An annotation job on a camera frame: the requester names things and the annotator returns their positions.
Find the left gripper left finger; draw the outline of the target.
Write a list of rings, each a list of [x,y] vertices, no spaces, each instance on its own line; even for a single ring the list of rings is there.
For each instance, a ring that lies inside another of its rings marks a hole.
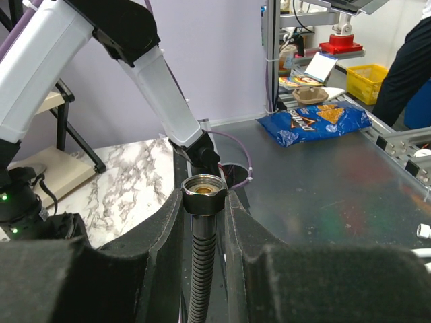
[[[100,249],[83,238],[1,244],[2,322],[177,322],[183,198]]]

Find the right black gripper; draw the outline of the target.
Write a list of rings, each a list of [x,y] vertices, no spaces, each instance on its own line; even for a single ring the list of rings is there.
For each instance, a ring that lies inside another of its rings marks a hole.
[[[84,221],[78,213],[58,213],[58,200],[45,184],[45,175],[31,167],[1,169],[1,229],[10,240],[70,240],[90,244]],[[40,185],[54,202],[50,215],[33,191]]]

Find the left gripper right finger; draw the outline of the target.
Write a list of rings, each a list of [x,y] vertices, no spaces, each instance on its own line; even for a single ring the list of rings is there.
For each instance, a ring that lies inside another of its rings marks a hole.
[[[236,193],[224,215],[230,322],[429,322],[430,274],[394,246],[291,246]]]

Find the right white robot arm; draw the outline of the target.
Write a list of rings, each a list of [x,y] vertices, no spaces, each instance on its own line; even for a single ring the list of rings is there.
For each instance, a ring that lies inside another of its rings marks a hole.
[[[192,81],[203,89],[197,65],[192,63],[197,59],[198,36],[203,36],[203,20],[195,16],[158,22],[167,61],[174,72],[180,72],[176,77],[191,99],[197,98],[191,93]],[[199,44],[209,42],[202,38]],[[61,198],[58,212],[80,213],[94,248],[155,213],[174,189],[175,173],[174,152],[167,138],[150,139],[164,132],[160,121],[119,65],[102,51],[91,40],[62,74],[76,97],[70,121],[107,171]],[[48,112],[36,116],[13,163],[18,166],[54,145],[54,119]]]

